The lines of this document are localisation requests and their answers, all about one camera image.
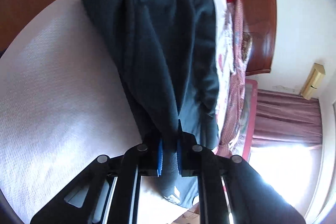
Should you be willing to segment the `dark navy sweatpants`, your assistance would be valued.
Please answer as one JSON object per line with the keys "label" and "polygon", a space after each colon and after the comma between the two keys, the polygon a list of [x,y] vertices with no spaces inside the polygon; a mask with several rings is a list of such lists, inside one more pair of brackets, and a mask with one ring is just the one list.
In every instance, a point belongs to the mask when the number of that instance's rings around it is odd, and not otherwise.
{"label": "dark navy sweatpants", "polygon": [[82,0],[117,67],[139,133],[162,137],[165,199],[191,207],[197,179],[178,172],[182,130],[209,149],[219,144],[226,115],[226,0]]}

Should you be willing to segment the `mauve window curtain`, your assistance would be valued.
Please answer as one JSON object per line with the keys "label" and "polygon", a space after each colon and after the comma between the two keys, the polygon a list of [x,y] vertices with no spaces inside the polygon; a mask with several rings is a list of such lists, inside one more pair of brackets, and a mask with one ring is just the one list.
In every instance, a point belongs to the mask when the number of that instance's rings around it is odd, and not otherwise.
{"label": "mauve window curtain", "polygon": [[259,89],[252,147],[295,144],[322,146],[319,100]]}

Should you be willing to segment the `white floral bed mattress sheet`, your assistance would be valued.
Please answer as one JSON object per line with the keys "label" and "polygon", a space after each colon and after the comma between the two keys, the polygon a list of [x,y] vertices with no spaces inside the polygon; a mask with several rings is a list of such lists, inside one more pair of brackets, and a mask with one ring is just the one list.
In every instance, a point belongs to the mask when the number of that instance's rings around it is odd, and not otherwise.
{"label": "white floral bed mattress sheet", "polygon": [[[144,137],[82,0],[52,3],[2,56],[1,192],[23,223],[98,156]],[[137,223],[172,223],[190,208],[161,195],[161,174],[141,180]]]}

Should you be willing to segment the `pink patterned quilt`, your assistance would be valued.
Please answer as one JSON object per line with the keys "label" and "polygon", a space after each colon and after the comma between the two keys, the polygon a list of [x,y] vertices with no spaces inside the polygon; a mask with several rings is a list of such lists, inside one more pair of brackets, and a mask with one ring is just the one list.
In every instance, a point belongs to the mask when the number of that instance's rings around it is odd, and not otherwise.
{"label": "pink patterned quilt", "polygon": [[245,98],[245,77],[252,49],[253,38],[244,28],[243,0],[235,0],[231,4],[233,20],[233,54],[234,71],[230,75],[228,103],[224,126],[220,136],[217,155],[229,158],[240,133],[240,118]]}

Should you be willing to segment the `red-brown wooden headboard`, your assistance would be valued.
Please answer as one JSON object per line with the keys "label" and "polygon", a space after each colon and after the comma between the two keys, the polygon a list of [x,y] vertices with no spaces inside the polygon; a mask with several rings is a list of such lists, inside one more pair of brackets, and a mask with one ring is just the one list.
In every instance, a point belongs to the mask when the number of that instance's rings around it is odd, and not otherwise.
{"label": "red-brown wooden headboard", "polygon": [[253,39],[246,75],[270,73],[277,28],[276,0],[243,0],[244,31]]}

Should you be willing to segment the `pink bed guard rail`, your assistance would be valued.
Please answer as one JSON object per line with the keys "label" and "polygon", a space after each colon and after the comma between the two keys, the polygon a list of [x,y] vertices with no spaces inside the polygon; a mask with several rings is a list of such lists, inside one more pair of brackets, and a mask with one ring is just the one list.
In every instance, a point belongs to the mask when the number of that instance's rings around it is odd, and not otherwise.
{"label": "pink bed guard rail", "polygon": [[252,139],[255,129],[258,83],[256,80],[246,79],[244,114],[246,116],[245,141],[242,158],[249,161]]}

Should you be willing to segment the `beige wall air conditioner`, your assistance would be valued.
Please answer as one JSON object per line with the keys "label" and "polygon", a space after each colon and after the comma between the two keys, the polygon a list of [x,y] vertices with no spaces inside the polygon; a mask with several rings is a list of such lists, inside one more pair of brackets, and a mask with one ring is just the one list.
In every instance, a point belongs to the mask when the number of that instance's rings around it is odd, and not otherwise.
{"label": "beige wall air conditioner", "polygon": [[324,66],[318,63],[314,63],[306,79],[306,82],[301,89],[300,95],[304,99],[310,100],[315,91],[320,86],[324,77],[325,77]]}

